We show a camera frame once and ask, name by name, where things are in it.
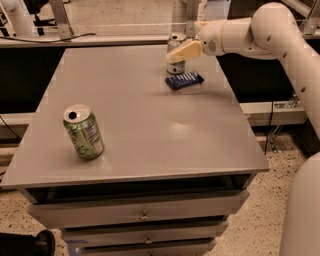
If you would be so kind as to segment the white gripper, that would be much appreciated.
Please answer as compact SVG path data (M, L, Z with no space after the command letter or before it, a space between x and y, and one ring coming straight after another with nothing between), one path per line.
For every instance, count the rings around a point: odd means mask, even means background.
M216 21L196 21L195 30L198 32L197 40L187 40L179 47L166 54L168 63L178 63L182 61L198 58L202 52L209 56L221 56L224 54L222 47L223 20Z

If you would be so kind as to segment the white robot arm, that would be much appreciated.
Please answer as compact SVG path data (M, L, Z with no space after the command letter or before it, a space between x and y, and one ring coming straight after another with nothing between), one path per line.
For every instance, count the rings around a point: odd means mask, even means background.
M250 18L197 21L195 28L197 38L169 52L167 62L187 61L203 53L276 59L320 137L320 56L305 41L285 5L267 3ZM308 158L293 179L279 256L320 256L320 152Z

